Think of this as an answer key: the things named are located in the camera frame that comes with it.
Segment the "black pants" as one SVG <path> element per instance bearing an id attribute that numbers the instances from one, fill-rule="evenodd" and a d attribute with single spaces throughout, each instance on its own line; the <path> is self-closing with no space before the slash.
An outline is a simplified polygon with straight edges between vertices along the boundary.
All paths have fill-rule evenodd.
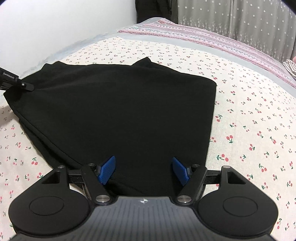
<path id="1" fill-rule="evenodd" d="M 116 158 L 112 196 L 175 197 L 171 167 L 205 164 L 216 83 L 144 58 L 132 65 L 46 64 L 4 97 L 53 168 L 80 169 Z"/>

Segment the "cherry print white cloth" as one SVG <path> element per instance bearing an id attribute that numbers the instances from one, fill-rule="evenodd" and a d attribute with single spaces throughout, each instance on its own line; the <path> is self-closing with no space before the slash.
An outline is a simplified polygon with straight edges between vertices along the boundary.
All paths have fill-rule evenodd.
<path id="1" fill-rule="evenodd" d="M 202 45 L 109 38 L 59 57 L 66 64 L 125 64 L 148 57 L 217 84 L 209 169 L 230 165 L 278 206 L 277 240 L 295 239 L 295 94 L 242 59 Z"/>

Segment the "grey bed sheet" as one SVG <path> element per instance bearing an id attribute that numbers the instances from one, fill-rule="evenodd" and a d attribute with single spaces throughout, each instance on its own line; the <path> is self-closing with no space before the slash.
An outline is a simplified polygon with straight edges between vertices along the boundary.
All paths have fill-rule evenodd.
<path id="1" fill-rule="evenodd" d="M 152 23 L 158 19 L 160 19 L 160 18 L 151 18 L 151 19 L 148 19 L 142 23 Z M 200 44 L 195 44 L 195 43 L 192 43 L 189 41 L 184 41 L 184 40 L 163 38 L 163 37 L 158 37 L 158 36 L 119 33 L 118 31 L 121 29 L 124 29 L 124 28 L 120 28 L 118 30 L 113 30 L 113 31 L 111 31 L 109 33 L 105 33 L 105 34 L 99 34 L 95 37 L 91 37 L 89 39 L 81 40 L 81 41 L 75 42 L 73 44 L 70 44 L 69 46 L 67 46 L 63 49 L 52 53 L 47 58 L 44 58 L 43 60 L 39 61 L 39 63 L 31 66 L 26 71 L 24 71 L 21 74 L 21 76 L 25 77 L 25 76 L 39 70 L 45 63 L 53 63 L 57 60 L 61 60 L 63 57 L 66 57 L 66 56 L 78 51 L 79 49 L 85 49 L 87 46 L 94 44 L 96 42 L 104 41 L 104 40 L 107 40 L 112 37 L 120 37 L 123 39 L 129 39 L 129 40 L 140 40 L 140 41 L 150 41 L 150 42 L 156 42 L 156 43 L 172 44 L 172 45 L 176 45 L 179 47 L 192 48 L 192 49 L 196 49 L 196 50 L 205 51 L 207 53 L 211 53 L 211 54 L 217 55 L 219 57 L 226 58 L 228 60 L 233 61 L 234 63 L 240 64 L 244 67 L 248 67 L 252 70 L 255 70 L 255 71 L 263 74 L 264 76 L 271 78 L 274 82 L 276 82 L 282 88 L 286 89 L 287 91 L 291 92 L 292 94 L 295 94 L 295 88 L 293 88 L 289 84 L 285 83 L 280 78 L 276 77 L 275 75 L 269 73 L 268 71 L 266 71 L 260 67 L 257 67 L 254 64 L 251 64 L 241 58 L 238 58 L 236 56 L 228 54 L 224 51 L 220 51 L 220 50 L 217 50 L 217 49 L 214 49 L 211 47 L 207 47 L 207 46 L 200 45 Z"/>

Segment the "pink striped knitted blanket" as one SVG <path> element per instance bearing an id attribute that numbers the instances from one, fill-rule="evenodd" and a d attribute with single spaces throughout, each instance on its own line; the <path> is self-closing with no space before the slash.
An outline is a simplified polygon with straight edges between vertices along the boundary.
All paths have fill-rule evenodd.
<path id="1" fill-rule="evenodd" d="M 160 18 L 152 23 L 136 24 L 121 29 L 118 32 L 184 40 L 224 51 L 268 71 L 295 88 L 295 80 L 290 74 L 288 74 L 284 66 L 278 63 L 275 59 L 254 47 L 219 35 L 218 33 L 200 28 L 178 25 L 165 18 Z"/>

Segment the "striped folded garment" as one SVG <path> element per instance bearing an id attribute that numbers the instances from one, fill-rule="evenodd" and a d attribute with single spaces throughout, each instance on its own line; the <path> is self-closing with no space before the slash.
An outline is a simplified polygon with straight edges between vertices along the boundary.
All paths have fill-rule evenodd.
<path id="1" fill-rule="evenodd" d="M 285 69 L 287 70 L 287 72 L 295 79 L 296 78 L 296 64 L 290 59 L 287 59 L 282 64 L 285 67 Z"/>

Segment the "black hanging coat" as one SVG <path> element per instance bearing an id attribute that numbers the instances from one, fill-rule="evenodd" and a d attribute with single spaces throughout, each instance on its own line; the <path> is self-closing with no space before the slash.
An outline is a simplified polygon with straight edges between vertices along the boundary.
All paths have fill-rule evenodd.
<path id="1" fill-rule="evenodd" d="M 178 2 L 176 0 L 135 0 L 137 23 L 160 17 L 178 22 Z"/>

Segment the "grey star curtain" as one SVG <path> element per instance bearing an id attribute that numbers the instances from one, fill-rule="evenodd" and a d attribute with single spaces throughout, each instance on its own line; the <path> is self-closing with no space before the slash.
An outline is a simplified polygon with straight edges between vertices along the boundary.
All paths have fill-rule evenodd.
<path id="1" fill-rule="evenodd" d="M 283 1 L 176 0 L 171 19 L 243 42 L 280 62 L 295 56 L 295 13 Z"/>

